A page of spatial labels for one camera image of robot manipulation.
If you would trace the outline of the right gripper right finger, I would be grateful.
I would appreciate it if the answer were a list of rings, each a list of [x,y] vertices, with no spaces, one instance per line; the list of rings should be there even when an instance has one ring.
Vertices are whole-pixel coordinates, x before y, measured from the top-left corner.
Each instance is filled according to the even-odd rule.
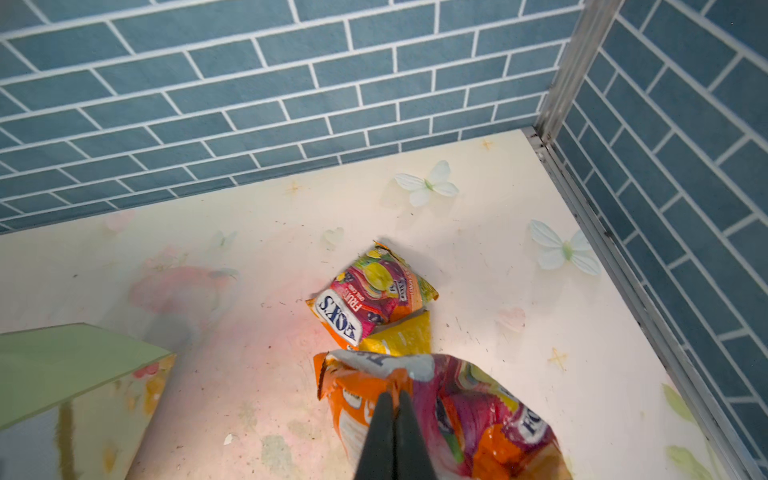
[[[397,480],[436,480],[410,395],[399,393],[394,421],[394,459]]]

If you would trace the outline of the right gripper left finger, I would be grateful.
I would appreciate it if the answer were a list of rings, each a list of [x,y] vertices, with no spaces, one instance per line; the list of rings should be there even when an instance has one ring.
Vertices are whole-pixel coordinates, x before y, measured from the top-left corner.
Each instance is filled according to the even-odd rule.
[[[395,408],[392,395],[377,399],[372,421],[355,472],[355,480],[395,478]]]

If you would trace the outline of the multicolour snack packet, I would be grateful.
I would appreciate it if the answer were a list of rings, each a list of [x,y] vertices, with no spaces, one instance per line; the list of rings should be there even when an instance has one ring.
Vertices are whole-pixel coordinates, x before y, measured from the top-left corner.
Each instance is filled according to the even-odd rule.
[[[409,394],[440,479],[568,479],[552,428],[475,364],[450,355],[335,350],[313,358],[318,397],[357,465],[378,397]]]

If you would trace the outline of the yellow snack packet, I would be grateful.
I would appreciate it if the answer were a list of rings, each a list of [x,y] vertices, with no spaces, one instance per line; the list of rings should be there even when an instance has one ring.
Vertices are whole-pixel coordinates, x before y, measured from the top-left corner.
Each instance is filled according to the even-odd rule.
[[[357,349],[391,356],[431,354],[430,312],[423,310],[372,333],[360,342]]]

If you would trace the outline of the orange snack packet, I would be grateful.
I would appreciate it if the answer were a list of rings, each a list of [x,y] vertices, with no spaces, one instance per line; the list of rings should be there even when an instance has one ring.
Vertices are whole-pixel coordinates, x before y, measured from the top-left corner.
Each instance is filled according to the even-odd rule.
[[[357,350],[371,335],[438,298],[400,255],[376,242],[306,304],[341,348]]]

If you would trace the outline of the colourful paper gift bag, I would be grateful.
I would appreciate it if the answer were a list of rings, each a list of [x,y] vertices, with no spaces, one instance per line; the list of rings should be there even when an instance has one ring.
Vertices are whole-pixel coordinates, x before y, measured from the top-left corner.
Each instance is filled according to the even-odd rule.
[[[2,478],[125,478],[175,360],[84,323],[2,334]]]

